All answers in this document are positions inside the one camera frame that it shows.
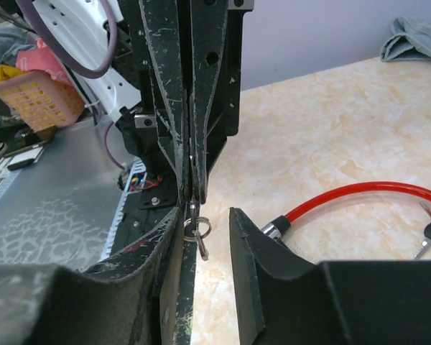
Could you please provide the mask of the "red cable lock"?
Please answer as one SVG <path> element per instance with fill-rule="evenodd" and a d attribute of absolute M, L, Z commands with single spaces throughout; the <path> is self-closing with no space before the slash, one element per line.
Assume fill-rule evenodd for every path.
<path fill-rule="evenodd" d="M 293 208 L 285 215 L 276 217 L 261 229 L 261 232 L 273 240 L 279 240 L 285 235 L 294 222 L 313 211 L 322 211 L 331 206 L 347 206 L 351 203 L 367 201 L 380 194 L 393 193 L 397 196 L 406 195 L 425 201 L 424 207 L 431 218 L 431 190 L 409 183 L 393 181 L 371 181 L 344 185 L 326 191 L 320 195 Z"/>

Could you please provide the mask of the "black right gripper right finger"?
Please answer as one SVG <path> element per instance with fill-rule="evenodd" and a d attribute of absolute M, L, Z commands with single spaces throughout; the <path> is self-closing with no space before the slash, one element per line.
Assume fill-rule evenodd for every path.
<path fill-rule="evenodd" d="M 310 263 L 229 213 L 242 344 L 431 344 L 431 261 Z"/>

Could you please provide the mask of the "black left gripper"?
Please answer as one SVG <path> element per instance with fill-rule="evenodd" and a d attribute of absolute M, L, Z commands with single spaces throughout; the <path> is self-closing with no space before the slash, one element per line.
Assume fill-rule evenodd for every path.
<path fill-rule="evenodd" d="M 208 176 L 238 131 L 243 17 L 252 1 L 120 1 L 130 37 L 131 74 L 151 115 L 150 129 L 125 116 L 126 146 L 148 171 L 171 170 L 184 203 L 193 156 L 193 194 L 205 201 Z"/>

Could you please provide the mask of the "silver key bunch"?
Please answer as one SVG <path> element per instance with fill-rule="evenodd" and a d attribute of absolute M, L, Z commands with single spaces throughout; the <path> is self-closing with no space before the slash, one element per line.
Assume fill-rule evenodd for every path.
<path fill-rule="evenodd" d="M 204 243 L 204 239 L 212 232 L 210 220 L 200 215 L 200 208 L 206 202 L 208 176 L 206 169 L 200 166 L 196 153 L 190 155 L 190 182 L 191 195 L 189 212 L 190 215 L 184 221 L 184 240 L 195 243 L 199 255 L 203 261 L 209 260 L 209 251 Z"/>

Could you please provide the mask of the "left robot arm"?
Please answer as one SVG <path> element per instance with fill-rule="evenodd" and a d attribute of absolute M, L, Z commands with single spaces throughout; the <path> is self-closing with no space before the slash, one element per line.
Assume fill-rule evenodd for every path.
<path fill-rule="evenodd" d="M 24 18 L 99 97 L 126 148 L 205 203 L 238 131 L 244 15 L 252 1 L 21 1 Z"/>

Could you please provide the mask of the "grey blue cloth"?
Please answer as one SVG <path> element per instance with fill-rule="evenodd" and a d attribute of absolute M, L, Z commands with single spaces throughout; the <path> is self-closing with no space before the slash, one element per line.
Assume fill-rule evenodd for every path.
<path fill-rule="evenodd" d="M 380 52 L 382 62 L 431 60 L 431 22 L 397 17 Z"/>

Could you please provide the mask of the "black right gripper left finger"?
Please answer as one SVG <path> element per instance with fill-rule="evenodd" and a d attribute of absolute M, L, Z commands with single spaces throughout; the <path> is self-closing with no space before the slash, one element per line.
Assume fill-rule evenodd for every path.
<path fill-rule="evenodd" d="M 171 208 L 151 231 L 83 272 L 0 264 L 0 344 L 189 344 L 189 213 Z"/>

